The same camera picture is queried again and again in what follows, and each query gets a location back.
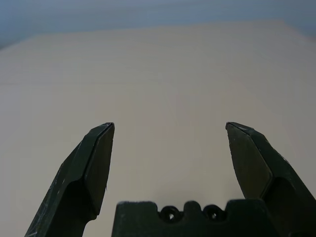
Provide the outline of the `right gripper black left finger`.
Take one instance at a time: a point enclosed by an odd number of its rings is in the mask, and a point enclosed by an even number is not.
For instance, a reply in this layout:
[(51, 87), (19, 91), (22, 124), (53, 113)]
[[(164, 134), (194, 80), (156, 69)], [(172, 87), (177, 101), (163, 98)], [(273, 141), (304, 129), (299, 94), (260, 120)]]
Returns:
[(80, 237), (100, 214), (110, 172), (115, 125), (91, 129), (60, 165), (27, 237)]

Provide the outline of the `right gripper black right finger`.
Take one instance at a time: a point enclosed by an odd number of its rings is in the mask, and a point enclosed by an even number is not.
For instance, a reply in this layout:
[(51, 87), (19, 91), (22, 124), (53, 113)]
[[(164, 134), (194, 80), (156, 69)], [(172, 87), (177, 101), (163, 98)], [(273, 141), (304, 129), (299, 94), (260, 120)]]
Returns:
[(289, 162), (254, 128), (228, 122), (226, 131), (244, 197), (264, 202), (282, 237), (314, 237), (316, 199)]

